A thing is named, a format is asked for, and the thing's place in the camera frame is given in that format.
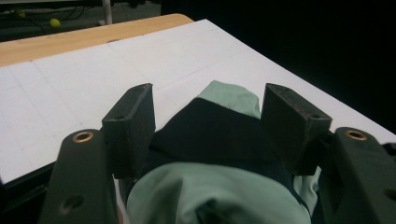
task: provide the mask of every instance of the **gray floor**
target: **gray floor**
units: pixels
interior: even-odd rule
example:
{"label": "gray floor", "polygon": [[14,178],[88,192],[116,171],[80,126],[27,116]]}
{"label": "gray floor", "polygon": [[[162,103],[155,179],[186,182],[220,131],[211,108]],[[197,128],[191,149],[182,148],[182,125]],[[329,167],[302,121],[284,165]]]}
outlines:
{"label": "gray floor", "polygon": [[[0,42],[27,37],[50,35],[99,25],[105,18],[101,7],[23,8],[25,18],[15,16],[14,9],[0,13]],[[116,3],[112,7],[113,23],[135,21],[161,14],[161,5],[147,1],[132,8],[128,3]],[[61,27],[50,27],[50,19],[58,19]]]}

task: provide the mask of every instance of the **floor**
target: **floor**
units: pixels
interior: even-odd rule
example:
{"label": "floor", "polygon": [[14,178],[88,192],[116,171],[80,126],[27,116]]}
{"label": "floor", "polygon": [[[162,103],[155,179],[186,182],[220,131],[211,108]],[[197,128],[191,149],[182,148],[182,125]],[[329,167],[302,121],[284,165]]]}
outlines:
{"label": "floor", "polygon": [[[113,23],[135,21],[161,15],[161,4],[146,1],[131,7],[129,3],[121,2],[114,3],[111,10]],[[51,27],[51,19],[57,19],[60,27]],[[91,28],[104,19],[101,6],[0,7],[0,42]]]}

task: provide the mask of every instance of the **white paper sheet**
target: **white paper sheet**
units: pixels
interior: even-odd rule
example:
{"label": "white paper sheet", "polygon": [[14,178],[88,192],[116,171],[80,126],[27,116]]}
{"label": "white paper sheet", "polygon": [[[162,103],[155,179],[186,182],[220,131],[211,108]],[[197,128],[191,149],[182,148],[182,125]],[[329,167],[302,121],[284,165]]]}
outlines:
{"label": "white paper sheet", "polygon": [[101,120],[133,86],[152,83],[157,130],[210,81],[244,86],[262,103],[264,86],[299,92],[341,126],[396,136],[301,80],[210,21],[0,68],[0,176],[7,183],[56,160],[74,131]]}

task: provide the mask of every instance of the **cloth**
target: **cloth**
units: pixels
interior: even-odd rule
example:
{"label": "cloth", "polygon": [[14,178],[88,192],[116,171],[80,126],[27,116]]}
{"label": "cloth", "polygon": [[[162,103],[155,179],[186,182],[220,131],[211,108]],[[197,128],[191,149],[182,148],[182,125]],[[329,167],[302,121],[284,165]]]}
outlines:
{"label": "cloth", "polygon": [[[312,213],[317,201],[318,179],[296,176],[293,182],[292,174],[286,171],[263,136],[259,126],[260,115],[259,98],[250,91],[217,81],[210,83],[154,134],[143,177],[137,183],[129,183],[125,190],[131,192],[127,208],[133,223],[205,223],[206,216],[214,216],[224,223],[241,220],[292,223],[287,221],[288,217],[282,217],[290,209],[293,211],[290,215],[298,223],[309,223],[309,211]],[[262,188],[258,189],[256,183],[261,183]],[[201,185],[210,186],[210,191],[216,193],[203,191],[208,194],[199,194],[196,198],[196,190],[201,190]],[[180,188],[183,189],[182,195],[178,194]],[[267,194],[280,202],[267,200]],[[255,195],[256,200],[249,203],[254,198],[251,195]],[[285,195],[293,199],[292,203],[284,201]],[[232,212],[224,211],[223,206],[227,207],[224,204],[229,203],[236,209],[238,218]],[[272,204],[281,204],[283,209],[277,213],[264,212],[268,216],[266,219],[256,217],[254,206],[272,211]],[[144,209],[152,210],[150,207],[157,209],[152,212]],[[161,214],[155,214],[159,210],[163,210]],[[152,216],[168,221],[161,222]]]}

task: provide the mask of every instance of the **black fabric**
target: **black fabric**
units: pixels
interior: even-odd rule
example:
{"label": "black fabric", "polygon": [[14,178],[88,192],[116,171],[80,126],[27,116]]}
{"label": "black fabric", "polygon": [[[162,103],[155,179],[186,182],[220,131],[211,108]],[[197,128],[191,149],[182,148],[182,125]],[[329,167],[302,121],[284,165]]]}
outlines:
{"label": "black fabric", "polygon": [[[305,205],[292,187],[291,173],[271,150],[259,121],[196,98],[154,134],[142,176],[176,161],[235,167],[274,179]],[[128,194],[133,185],[125,186]]]}

